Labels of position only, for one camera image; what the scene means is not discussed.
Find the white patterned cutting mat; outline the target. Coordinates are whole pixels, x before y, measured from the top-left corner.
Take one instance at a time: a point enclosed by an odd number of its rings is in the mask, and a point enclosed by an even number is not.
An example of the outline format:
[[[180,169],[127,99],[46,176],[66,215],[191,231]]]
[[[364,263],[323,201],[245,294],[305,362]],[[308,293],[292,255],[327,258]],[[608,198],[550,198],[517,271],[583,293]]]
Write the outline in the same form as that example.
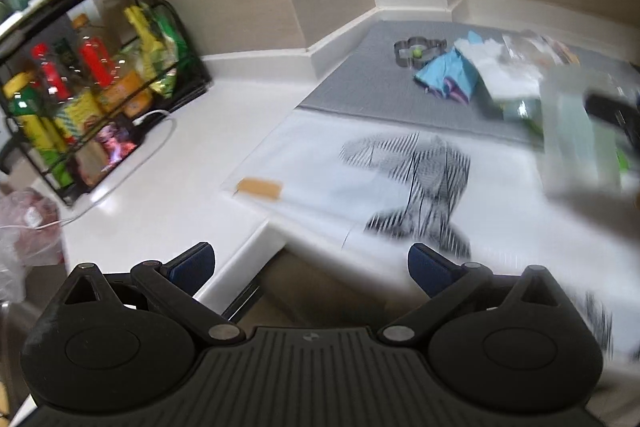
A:
[[[393,272],[414,243],[498,273],[544,265],[605,353],[638,358],[636,180],[549,196],[538,161],[526,146],[297,109],[224,188]],[[243,178],[281,182],[281,197],[238,193]]]

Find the white paper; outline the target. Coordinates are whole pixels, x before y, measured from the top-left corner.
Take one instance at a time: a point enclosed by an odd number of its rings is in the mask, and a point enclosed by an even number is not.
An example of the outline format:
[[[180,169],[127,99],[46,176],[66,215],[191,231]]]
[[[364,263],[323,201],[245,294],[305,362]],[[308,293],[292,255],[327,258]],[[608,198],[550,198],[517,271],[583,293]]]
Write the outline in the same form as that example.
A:
[[[529,61],[512,57],[504,43],[459,38],[454,47],[477,70],[492,101],[539,98],[541,70]]]

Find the tan sticky label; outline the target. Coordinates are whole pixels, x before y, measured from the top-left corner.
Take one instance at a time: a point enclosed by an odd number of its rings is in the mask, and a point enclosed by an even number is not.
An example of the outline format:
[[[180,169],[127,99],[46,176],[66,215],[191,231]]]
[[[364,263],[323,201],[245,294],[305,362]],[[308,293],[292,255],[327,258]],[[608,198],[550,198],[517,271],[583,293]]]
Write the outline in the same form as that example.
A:
[[[283,184],[259,178],[243,178],[236,185],[238,193],[269,200],[278,200],[283,191]]]

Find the green yellow bottle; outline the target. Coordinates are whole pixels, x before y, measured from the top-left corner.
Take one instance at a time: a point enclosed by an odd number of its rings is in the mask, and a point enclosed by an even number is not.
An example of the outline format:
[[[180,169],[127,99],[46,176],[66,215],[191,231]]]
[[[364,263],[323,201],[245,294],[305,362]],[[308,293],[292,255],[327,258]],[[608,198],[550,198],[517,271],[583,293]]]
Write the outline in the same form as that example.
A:
[[[20,72],[3,87],[11,114],[40,155],[44,165],[52,169],[53,178],[60,187],[74,182],[64,161],[58,161],[66,152],[66,143],[44,108],[43,98],[36,86],[33,72]]]

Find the metal flower cookie cutter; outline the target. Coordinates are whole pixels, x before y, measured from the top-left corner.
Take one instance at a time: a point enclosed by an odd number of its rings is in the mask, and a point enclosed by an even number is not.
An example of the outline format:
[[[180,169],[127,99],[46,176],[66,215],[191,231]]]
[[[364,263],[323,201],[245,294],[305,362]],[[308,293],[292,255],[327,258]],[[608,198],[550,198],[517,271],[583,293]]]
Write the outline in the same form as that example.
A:
[[[446,39],[410,37],[394,43],[395,62],[401,68],[419,70],[435,58],[442,56],[447,48]]]

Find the red cap sauce bottle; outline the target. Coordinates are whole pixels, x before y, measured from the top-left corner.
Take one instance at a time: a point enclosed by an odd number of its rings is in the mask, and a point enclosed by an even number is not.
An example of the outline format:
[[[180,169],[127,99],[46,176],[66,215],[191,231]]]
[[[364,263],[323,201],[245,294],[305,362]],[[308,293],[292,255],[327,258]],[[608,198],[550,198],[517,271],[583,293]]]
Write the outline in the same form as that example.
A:
[[[103,41],[99,37],[82,35],[79,54],[99,87],[110,87],[114,82],[114,63]]]

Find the grey dish mat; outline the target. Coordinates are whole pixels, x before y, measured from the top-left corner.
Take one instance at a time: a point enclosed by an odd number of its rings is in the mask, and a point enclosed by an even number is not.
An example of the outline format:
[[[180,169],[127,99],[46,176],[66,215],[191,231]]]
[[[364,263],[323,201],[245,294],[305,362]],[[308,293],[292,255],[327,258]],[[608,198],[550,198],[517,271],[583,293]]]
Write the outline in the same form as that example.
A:
[[[506,121],[478,86],[468,105],[437,98],[414,80],[414,72],[396,64],[394,44],[409,37],[445,39],[448,43],[475,31],[502,40],[502,29],[449,22],[375,23],[342,65],[299,104],[330,114],[416,124],[432,130],[461,132],[540,150],[542,138],[521,121]]]

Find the smartphone with lit screen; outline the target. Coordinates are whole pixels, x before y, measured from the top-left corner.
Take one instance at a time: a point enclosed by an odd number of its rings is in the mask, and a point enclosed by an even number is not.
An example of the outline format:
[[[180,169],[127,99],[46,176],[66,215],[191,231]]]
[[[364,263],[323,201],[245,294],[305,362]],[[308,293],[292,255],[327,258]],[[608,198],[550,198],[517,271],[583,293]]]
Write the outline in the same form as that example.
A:
[[[139,143],[131,136],[129,130],[115,121],[104,124],[96,132],[94,139],[103,148],[107,157],[106,165],[110,168],[123,161],[139,146]]]

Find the clear pink plastic bag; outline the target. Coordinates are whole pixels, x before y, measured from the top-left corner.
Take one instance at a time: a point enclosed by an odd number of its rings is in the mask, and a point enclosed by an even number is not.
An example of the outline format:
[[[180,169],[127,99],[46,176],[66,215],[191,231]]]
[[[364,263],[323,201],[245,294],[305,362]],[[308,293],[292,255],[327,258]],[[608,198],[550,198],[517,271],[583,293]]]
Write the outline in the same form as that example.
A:
[[[1,199],[1,301],[20,303],[32,268],[64,265],[58,205],[33,188]]]

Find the clear plastic container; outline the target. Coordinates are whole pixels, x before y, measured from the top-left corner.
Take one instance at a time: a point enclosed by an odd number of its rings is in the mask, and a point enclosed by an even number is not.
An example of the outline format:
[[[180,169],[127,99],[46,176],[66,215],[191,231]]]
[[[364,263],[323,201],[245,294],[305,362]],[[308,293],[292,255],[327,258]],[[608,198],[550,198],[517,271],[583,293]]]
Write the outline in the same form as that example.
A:
[[[547,70],[539,92],[544,157],[538,168],[544,193],[618,191],[616,132],[590,118],[585,109],[591,93],[617,94],[613,78],[578,65],[556,65]]]

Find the yellow green snack bag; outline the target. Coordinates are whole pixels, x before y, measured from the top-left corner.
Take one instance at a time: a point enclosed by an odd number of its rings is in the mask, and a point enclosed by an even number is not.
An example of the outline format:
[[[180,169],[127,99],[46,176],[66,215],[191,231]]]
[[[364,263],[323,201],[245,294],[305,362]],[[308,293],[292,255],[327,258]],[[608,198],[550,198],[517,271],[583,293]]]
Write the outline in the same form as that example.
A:
[[[169,100],[180,70],[189,60],[189,49],[166,5],[130,5],[124,15],[138,37],[138,71],[150,89]]]

